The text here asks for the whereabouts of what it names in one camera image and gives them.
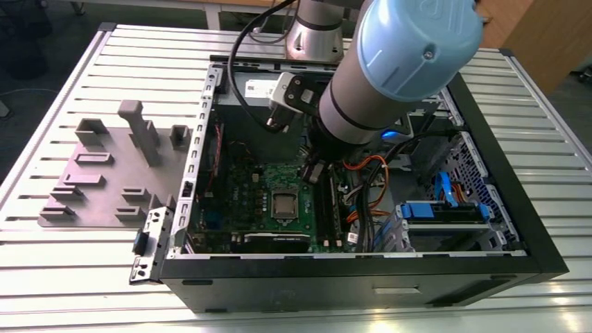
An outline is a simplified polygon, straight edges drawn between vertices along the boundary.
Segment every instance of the black cable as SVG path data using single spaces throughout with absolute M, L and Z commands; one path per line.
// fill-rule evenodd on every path
M 416 143 L 418 140 L 424 139 L 425 137 L 453 137 L 457 133 L 458 133 L 457 130 L 434 130 L 430 132 L 424 132 L 417 134 L 413 138 L 398 143 L 394 147 L 390 148 L 390 150 L 385 154 L 386 163 L 390 162 L 393 157 L 398 155 L 405 150 L 406 147 L 409 147 L 413 143 Z M 378 172 L 380 172 L 380 164 L 373 168 L 372 172 L 368 175 L 368 179 L 362 181 L 361 190 L 356 198 L 357 199 L 356 211 L 360 223 L 360 234 L 357 236 L 356 252 L 370 252 L 373 250 L 373 245 L 372 245 L 373 238 L 369 242 L 360 241 L 360 239 L 364 239 L 365 237 L 365 229 L 368 228 L 368 225 L 370 225 L 372 227 L 370 232 L 373 232 L 373 223 L 369 220 L 372 218 L 372 215 L 370 215 L 370 208 L 368 206 L 368 193 L 370 190 L 370 184 L 376 176 L 378 175 Z
M 285 22 L 288 21 L 288 13 L 285 13 L 284 23 L 282 23 L 282 27 L 281 27 L 281 30 L 284 33 L 278 38 L 276 38 L 274 40 L 260 40 L 258 38 L 254 37 L 254 35 L 252 33 L 249 33 L 250 39 L 262 45 L 272 45 L 272 44 L 280 43 L 285 39 L 285 37 L 288 37 L 289 31 L 292 30 L 292 27 L 294 26 L 298 8 L 300 8 L 300 2 L 297 2 L 296 12 L 294 12 L 294 15 L 292 16 L 288 27 L 285 27 Z
M 265 10 L 254 19 L 252 19 L 252 21 L 245 25 L 245 27 L 242 28 L 242 30 L 238 34 L 237 40 L 234 41 L 234 45 L 232 46 L 230 56 L 228 57 L 226 72 L 228 72 L 228 82 L 230 85 L 232 93 L 234 94 L 234 96 L 238 100 L 238 103 L 240 103 L 240 106 L 242 107 L 244 112 L 246 112 L 250 119 L 269 133 L 278 133 L 282 130 L 282 127 L 266 125 L 265 122 L 250 113 L 249 104 L 246 103 L 246 101 L 242 97 L 242 94 L 240 93 L 240 90 L 237 88 L 237 82 L 234 80 L 234 59 L 237 57 L 238 47 L 244 41 L 244 37 L 249 34 L 250 30 L 254 28 L 254 25 L 257 25 L 262 20 L 265 20 L 265 17 L 269 17 L 274 12 L 280 11 L 281 9 L 288 7 L 290 4 L 293 4 L 294 1 L 296 0 L 285 0 L 273 8 L 269 8 L 268 10 Z

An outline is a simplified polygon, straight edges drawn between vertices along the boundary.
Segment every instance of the slotted table surface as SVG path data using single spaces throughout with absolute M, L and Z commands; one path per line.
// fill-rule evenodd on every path
M 81 118 L 125 126 L 118 101 L 137 99 L 157 128 L 190 126 L 209 55 L 228 54 L 236 35 L 126 25 L 97 32 L 0 187 L 0 329 L 592 331 L 590 156 L 520 64 L 497 50 L 480 50 L 460 72 L 570 270 L 550 282 L 461 309 L 194 315 L 166 286 L 128 286 L 134 230 L 37 226 Z M 240 55 L 281 58 L 282 45 L 246 40 Z

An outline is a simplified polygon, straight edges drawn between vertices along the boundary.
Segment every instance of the wire bundle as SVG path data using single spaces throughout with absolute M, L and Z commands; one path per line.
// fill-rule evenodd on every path
M 360 170 L 361 170 L 361 169 L 362 169 L 362 168 L 370 163 L 372 160 L 378 160 L 380 163 L 381 163 L 380 166 L 381 166 L 381 168 L 384 168 L 385 182 L 384 182 L 384 184 L 382 184 L 382 188 L 381 188 L 381 190 L 380 190 L 378 198 L 377 198 L 372 203 L 369 203 L 369 208 L 370 208 L 370 209 L 374 208 L 374 207 L 380 204 L 380 202 L 382 201 L 382 198 L 384 198 L 385 192 L 386 192 L 386 186 L 388 186 L 388 163 L 386 163 L 385 159 L 384 159 L 380 155 L 372 155 L 372 156 L 368 156 L 368 157 L 361 161 L 361 163 L 360 163 L 358 165 L 354 165 L 354 166 L 352 166 L 352 165 L 348 164 L 346 162 L 342 163 L 342 166 L 344 166 L 345 169 L 348 169 L 349 171 L 360 171 Z M 388 212 L 382 212 L 382 211 L 378 211 L 378 210 L 372 210 L 372 211 L 370 211 L 370 214 L 372 214 L 372 216 L 388 216 L 388 215 L 390 215 L 390 213 L 388 213 Z M 346 218 L 346 222 L 350 223 L 350 222 L 353 222 L 354 220 L 357 220 L 357 212 L 356 212 L 356 211 L 353 211 L 353 212 L 349 214 L 349 216 L 348 216 L 348 218 Z

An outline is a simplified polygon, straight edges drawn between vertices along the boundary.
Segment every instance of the gray block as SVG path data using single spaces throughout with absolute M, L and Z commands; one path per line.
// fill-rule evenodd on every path
M 73 160 L 77 164 L 112 164 L 114 162 L 109 153 L 81 153 Z
M 114 216 L 121 222 L 133 222 L 146 219 L 146 213 L 144 213 L 138 206 L 117 207 Z
M 153 210 L 154 208 L 162 207 L 162 204 L 158 200 L 158 197 L 153 194 L 149 197 L 149 204 L 148 204 L 148 210 Z
M 73 132 L 84 146 L 100 146 L 100 134 L 109 134 L 100 119 L 82 119 Z
M 145 187 L 124 187 L 121 196 L 129 202 L 149 200 L 149 192 Z
M 105 179 L 101 174 L 77 175 L 68 174 L 64 178 L 64 184 L 77 186 L 104 186 Z
M 192 132 L 189 131 L 189 127 L 185 125 L 174 125 L 170 128 L 168 139 L 170 140 L 174 150 L 186 151 L 192 141 Z
M 160 164 L 160 156 L 156 150 L 158 140 L 152 123 L 149 123 L 146 126 L 144 122 L 141 110 L 142 106 L 140 101 L 122 100 L 121 104 L 118 105 L 117 114 L 126 120 L 133 133 L 134 143 L 140 147 L 148 165 L 153 167 Z
M 76 216 L 74 211 L 65 205 L 44 207 L 38 215 L 48 221 L 72 221 Z
M 46 201 L 49 209 L 44 210 L 38 219 L 42 227 L 134 228 L 142 225 L 144 217 L 141 213 L 125 212 L 125 208 L 138 207 L 141 212 L 148 212 L 152 195 L 158 201 L 166 198 L 166 205 L 174 202 L 186 152 L 173 148 L 169 140 L 170 129 L 156 129 L 160 141 L 156 150 L 161 157 L 161 164 L 148 167 L 140 149 L 129 140 L 130 132 L 129 128 L 108 128 L 97 134 L 100 145 L 78 144 L 76 146 L 56 188 L 58 191 L 66 191 L 74 187 L 81 196 L 68 192 L 56 193 L 57 197 L 53 195 L 49 197 Z M 110 163 L 90 162 L 93 159 L 106 160 Z M 124 189 L 132 189 L 132 191 L 140 189 L 140 192 L 144 189 L 145 193 L 136 197 L 137 200 L 128 201 L 122 195 Z
M 82 200 L 84 195 L 78 188 L 73 185 L 64 185 L 53 187 L 49 195 L 57 200 Z

